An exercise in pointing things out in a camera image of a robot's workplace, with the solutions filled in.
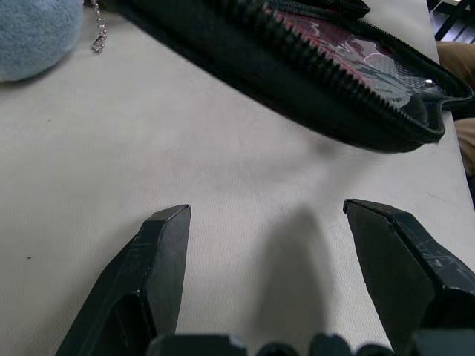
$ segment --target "black zipper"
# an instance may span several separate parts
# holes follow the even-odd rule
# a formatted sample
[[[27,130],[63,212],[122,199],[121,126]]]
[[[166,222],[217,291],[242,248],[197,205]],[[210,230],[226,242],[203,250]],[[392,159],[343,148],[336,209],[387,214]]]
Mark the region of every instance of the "black zipper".
[[[332,0],[332,1],[344,4],[343,0]],[[325,9],[321,9],[319,7],[302,4],[300,2],[293,1],[293,0],[267,0],[267,1],[262,0],[262,4],[264,3],[270,4],[278,10],[282,10],[282,11],[288,10],[289,12],[294,12],[294,13],[304,15],[304,16],[311,16],[311,17],[316,17],[317,19],[335,21],[335,22],[338,22],[340,25],[343,25],[341,23],[341,17],[339,15],[333,14],[332,12]],[[407,42],[402,41],[401,39],[395,37],[394,35],[392,35],[391,33],[385,30],[382,30],[381,28],[375,26],[374,24],[370,24],[369,22],[363,21],[361,19],[357,20],[356,24],[363,24],[364,26],[370,27],[372,30],[378,32],[379,35],[390,37],[392,40],[400,42],[402,45],[410,48],[413,51],[418,52],[419,55],[423,57],[425,61],[429,61],[435,64],[435,62],[433,62],[432,59],[427,57],[425,54],[420,53],[416,48],[412,47]]]
[[[313,13],[315,11],[332,10],[349,19],[360,19],[370,12],[370,8],[365,3],[353,4],[344,0],[312,0],[312,1],[293,1],[293,0],[268,0],[268,4],[284,6],[295,10]]]
[[[328,59],[319,48],[311,46],[309,41],[302,40],[301,34],[295,31],[292,25],[285,24],[283,21],[279,22],[271,13],[266,12],[265,3],[263,5],[262,2],[253,0],[204,1],[213,6],[218,15],[224,16],[227,21],[251,33],[262,45],[280,56],[293,69],[305,75],[314,85],[331,92],[335,98],[349,105],[353,110],[374,120],[387,118],[387,122],[399,128],[410,127],[411,131],[408,131],[408,134],[409,132],[415,136],[421,134],[426,138],[441,136],[438,128],[433,130],[426,127],[402,109],[393,107],[386,99],[341,68],[338,63]],[[270,3],[276,2],[284,4],[286,1],[270,1]],[[327,16],[326,13],[320,12],[318,15]],[[398,40],[376,26],[365,25]]]
[[[366,37],[376,38],[383,45],[386,45],[385,42],[387,42],[387,39],[389,39],[393,44],[398,43],[399,45],[401,45],[402,46],[401,49],[404,50],[406,54],[409,54],[410,56],[417,56],[418,65],[425,67],[428,70],[428,72],[432,72],[432,73],[428,73],[429,76],[444,76],[444,80],[441,82],[437,82],[437,84],[443,89],[444,92],[449,93],[448,96],[466,97],[466,96],[473,95],[473,93],[471,93],[471,90],[469,90],[468,92],[464,92],[461,89],[461,88],[467,88],[467,85],[465,85],[465,83],[462,83],[461,85],[460,82],[455,82],[453,78],[450,76],[450,74],[448,74],[448,72],[442,67],[440,67],[434,60],[427,57],[425,54],[419,52],[416,48],[414,48],[407,42],[402,41],[401,39],[392,35],[391,33],[385,30],[382,30],[381,28],[375,26],[374,24],[370,24],[366,21],[362,21],[361,19],[354,21],[353,26],[350,25],[350,27],[352,27],[354,30],[359,30],[360,32],[364,32],[361,34],[363,37],[366,36]],[[409,62],[412,62],[412,61],[409,60],[408,58],[405,58],[403,62],[406,62],[406,64],[409,64]]]

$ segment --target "patterned fabric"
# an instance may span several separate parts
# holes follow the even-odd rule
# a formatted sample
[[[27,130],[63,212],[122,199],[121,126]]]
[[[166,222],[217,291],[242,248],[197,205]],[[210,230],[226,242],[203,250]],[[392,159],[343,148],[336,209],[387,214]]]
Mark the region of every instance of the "patterned fabric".
[[[293,25],[310,44],[319,47],[329,58],[351,72],[397,108],[406,105],[415,93],[443,95],[430,78],[403,67],[377,41],[354,35],[332,22],[294,13],[275,11],[277,20]]]

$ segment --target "black pouch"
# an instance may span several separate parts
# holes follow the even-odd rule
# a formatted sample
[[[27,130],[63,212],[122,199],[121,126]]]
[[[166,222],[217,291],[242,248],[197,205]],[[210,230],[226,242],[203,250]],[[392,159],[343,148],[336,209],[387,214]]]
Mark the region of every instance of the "black pouch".
[[[473,96],[437,63],[358,17],[361,0],[122,0],[119,12],[226,83],[334,139],[412,151]]]

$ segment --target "zipper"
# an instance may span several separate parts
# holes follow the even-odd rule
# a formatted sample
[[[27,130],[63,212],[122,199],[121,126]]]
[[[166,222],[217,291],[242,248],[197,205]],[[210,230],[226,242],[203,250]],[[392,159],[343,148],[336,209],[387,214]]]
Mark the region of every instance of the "zipper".
[[[417,53],[417,56],[420,57],[424,62],[428,63],[430,66],[432,66],[432,67],[438,66],[438,64],[434,60],[427,57],[425,54],[419,52],[416,48],[414,48],[413,46],[411,46],[407,42],[402,41],[401,39],[397,38],[396,36],[392,35],[391,33],[387,32],[385,30],[382,30],[381,28],[375,26],[374,24],[370,24],[366,21],[363,21],[363,20],[359,19],[357,21],[354,21],[353,27],[356,27],[355,30],[357,30],[360,33],[361,33],[361,29],[363,27],[366,27],[370,31],[376,32],[378,34],[378,36],[376,36],[376,38],[377,37],[386,37],[386,38],[389,38],[389,39],[393,40],[394,42],[398,42],[399,44],[407,47],[410,51],[412,51],[414,53]],[[465,97],[465,96],[471,96],[472,95],[472,94],[469,94],[469,93],[463,93],[458,88],[457,83],[455,83],[453,81],[451,81],[450,83],[448,81],[445,82],[445,83],[439,83],[439,86],[443,89],[444,92],[450,93],[451,96],[464,96]]]
[[[302,4],[296,0],[268,0],[267,4],[279,7],[284,10],[284,7],[293,11],[298,11],[301,15],[309,14],[319,15],[327,13],[334,15],[335,13],[343,15],[348,19],[360,19],[370,12],[369,7],[358,6],[345,2],[344,0],[319,0],[320,4]]]
[[[407,135],[421,134],[426,139],[428,136],[440,137],[437,129],[425,127],[402,109],[393,107],[385,98],[360,82],[338,63],[327,58],[318,47],[311,46],[309,40],[302,39],[301,34],[291,24],[276,20],[271,13],[265,11],[265,3],[253,0],[203,1],[211,5],[217,15],[224,16],[227,21],[251,33],[255,39],[281,57],[294,70],[300,72],[317,87],[330,92],[336,99],[349,105],[356,112],[375,121],[390,122],[395,127],[406,131]],[[287,1],[270,0],[268,2],[284,4]],[[385,33],[376,26],[367,25]],[[389,33],[385,34],[398,40]]]
[[[329,2],[330,3],[331,2],[333,2],[333,3],[337,2],[339,4],[342,4],[342,6],[344,4],[343,0],[329,0]],[[324,19],[324,20],[329,20],[329,21],[341,22],[341,18],[339,18],[339,16],[336,16],[331,11],[321,9],[319,7],[314,7],[314,6],[302,4],[300,2],[293,1],[293,0],[267,0],[267,1],[262,0],[262,4],[264,4],[264,3],[270,4],[273,7],[275,7],[276,9],[282,10],[282,11],[288,10],[289,12],[294,12],[294,13],[297,13],[299,15],[312,16],[312,17],[316,17],[317,19]],[[379,32],[380,34],[382,34],[384,36],[390,37],[391,39],[402,43],[404,46],[409,47],[411,50],[420,53],[416,48],[412,47],[410,44],[402,41],[401,39],[399,39],[397,37],[395,37],[391,33],[387,32],[385,30],[382,30],[381,28],[375,26],[374,24],[370,24],[369,22],[363,21],[361,19],[357,20],[356,24],[363,24],[364,26],[371,27],[372,30],[375,30],[376,32]],[[432,59],[430,59],[429,57],[427,57],[423,53],[420,53],[420,56],[423,57],[424,60],[426,60],[426,61],[433,62]]]

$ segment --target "light blue plush toy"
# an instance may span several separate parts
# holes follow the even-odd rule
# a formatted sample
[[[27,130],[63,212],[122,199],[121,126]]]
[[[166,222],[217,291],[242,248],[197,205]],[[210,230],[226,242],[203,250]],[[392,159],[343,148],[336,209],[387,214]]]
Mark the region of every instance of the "light blue plush toy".
[[[0,81],[54,66],[76,44],[83,0],[0,0]]]

